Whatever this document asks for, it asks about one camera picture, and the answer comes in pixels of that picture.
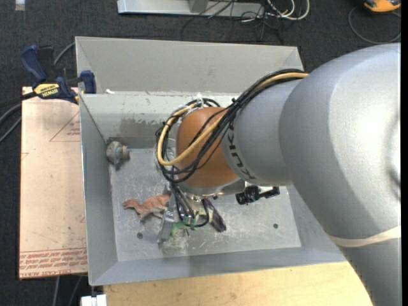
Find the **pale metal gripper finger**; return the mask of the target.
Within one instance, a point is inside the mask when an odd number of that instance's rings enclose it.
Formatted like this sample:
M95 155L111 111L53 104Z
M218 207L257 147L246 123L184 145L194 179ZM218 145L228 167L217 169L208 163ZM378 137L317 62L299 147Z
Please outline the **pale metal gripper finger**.
M161 221L161 229L157 237L158 243L163 243L169 239L174 222L174 213L169 210L165 211Z

